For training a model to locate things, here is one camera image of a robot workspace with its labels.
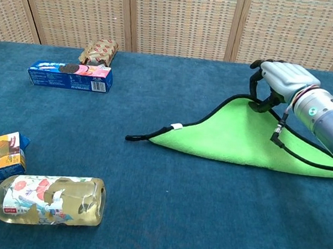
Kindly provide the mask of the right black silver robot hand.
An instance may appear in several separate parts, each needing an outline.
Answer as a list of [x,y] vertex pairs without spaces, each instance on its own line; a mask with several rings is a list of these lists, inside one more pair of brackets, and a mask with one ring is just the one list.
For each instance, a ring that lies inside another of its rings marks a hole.
[[249,106],[257,113],[264,113],[281,103],[290,103],[301,90],[318,88],[320,81],[301,65],[275,60],[255,60],[249,66],[258,69],[250,77],[249,94],[257,98],[258,81],[264,79],[270,87],[270,96],[261,103],[250,102]]

